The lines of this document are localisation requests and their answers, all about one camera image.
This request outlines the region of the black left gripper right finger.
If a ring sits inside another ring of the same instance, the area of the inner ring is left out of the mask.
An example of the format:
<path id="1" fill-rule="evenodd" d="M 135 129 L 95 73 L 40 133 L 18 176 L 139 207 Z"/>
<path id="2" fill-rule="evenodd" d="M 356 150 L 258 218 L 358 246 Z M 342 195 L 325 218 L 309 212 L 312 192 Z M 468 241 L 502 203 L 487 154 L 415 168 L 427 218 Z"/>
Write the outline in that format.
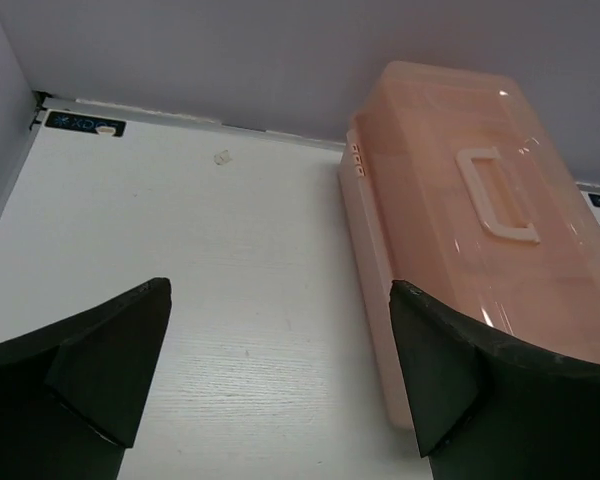
<path id="1" fill-rule="evenodd" d="M 437 479 L 600 479 L 600 365 L 537 347 L 406 281 L 390 320 Z"/>

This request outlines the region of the pink plastic toolbox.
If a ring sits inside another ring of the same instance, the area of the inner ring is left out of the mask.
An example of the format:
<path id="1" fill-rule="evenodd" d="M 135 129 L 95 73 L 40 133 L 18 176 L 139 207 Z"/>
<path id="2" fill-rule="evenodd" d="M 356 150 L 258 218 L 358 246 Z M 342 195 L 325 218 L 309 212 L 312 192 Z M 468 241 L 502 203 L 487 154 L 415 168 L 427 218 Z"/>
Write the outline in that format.
<path id="1" fill-rule="evenodd" d="M 413 425 L 389 312 L 399 280 L 600 364 L 600 225 L 513 80 L 390 63 L 351 120 L 339 176 L 394 426 Z"/>

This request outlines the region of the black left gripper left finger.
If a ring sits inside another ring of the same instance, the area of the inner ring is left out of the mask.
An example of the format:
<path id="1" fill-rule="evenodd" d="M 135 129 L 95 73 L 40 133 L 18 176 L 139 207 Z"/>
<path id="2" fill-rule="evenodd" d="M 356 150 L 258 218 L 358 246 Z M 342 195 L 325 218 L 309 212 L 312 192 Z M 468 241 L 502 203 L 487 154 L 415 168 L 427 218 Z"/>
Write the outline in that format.
<path id="1" fill-rule="evenodd" d="M 172 308 L 167 278 L 0 343 L 0 479 L 114 479 Z"/>

